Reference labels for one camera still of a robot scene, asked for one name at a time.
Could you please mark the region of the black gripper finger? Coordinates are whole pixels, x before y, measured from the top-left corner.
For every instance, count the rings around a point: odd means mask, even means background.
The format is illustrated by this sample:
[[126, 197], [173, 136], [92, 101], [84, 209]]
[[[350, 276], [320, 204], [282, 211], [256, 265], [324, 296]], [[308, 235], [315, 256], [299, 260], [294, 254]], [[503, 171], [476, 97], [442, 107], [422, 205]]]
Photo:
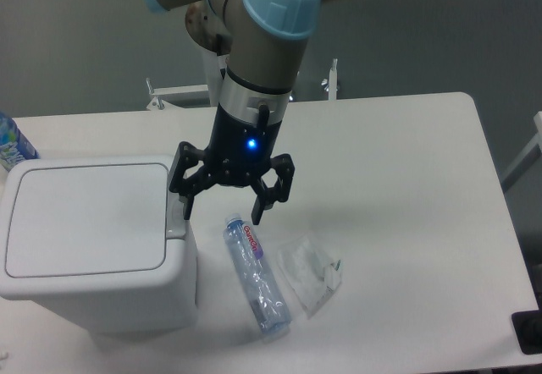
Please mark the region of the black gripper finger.
[[[263, 176], [270, 170], [275, 171], [277, 179], [273, 186], [268, 187]], [[250, 186], [257, 196], [251, 213], [254, 225], [261, 222], [263, 213], [271, 209], [276, 201], [280, 203], [288, 201], [294, 173], [295, 165], [290, 154], [266, 158], [250, 172]]]
[[200, 150], [181, 141], [169, 171], [169, 191], [184, 204], [183, 218], [188, 221], [195, 197], [218, 182], [218, 158], [208, 149]]

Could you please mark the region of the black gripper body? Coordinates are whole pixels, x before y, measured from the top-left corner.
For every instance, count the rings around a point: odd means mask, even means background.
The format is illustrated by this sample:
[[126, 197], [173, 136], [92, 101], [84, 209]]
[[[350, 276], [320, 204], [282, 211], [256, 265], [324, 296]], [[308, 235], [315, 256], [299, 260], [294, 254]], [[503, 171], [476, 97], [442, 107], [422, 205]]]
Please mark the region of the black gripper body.
[[271, 169], [277, 189], [291, 187], [291, 158], [272, 157], [290, 94], [290, 87], [256, 85], [226, 70], [203, 160], [205, 189], [249, 186]]

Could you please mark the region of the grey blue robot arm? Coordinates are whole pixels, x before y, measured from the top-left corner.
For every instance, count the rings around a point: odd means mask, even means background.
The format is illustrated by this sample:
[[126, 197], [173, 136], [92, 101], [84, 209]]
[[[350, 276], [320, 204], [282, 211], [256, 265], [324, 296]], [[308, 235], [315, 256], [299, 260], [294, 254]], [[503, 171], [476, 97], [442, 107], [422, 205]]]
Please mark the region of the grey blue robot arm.
[[292, 158], [273, 149], [321, 5], [329, 0], [145, 0], [155, 12], [205, 2], [230, 33], [231, 47], [210, 141], [183, 141], [169, 174], [169, 190], [191, 217], [198, 194], [214, 185], [251, 187], [252, 221], [286, 202]]

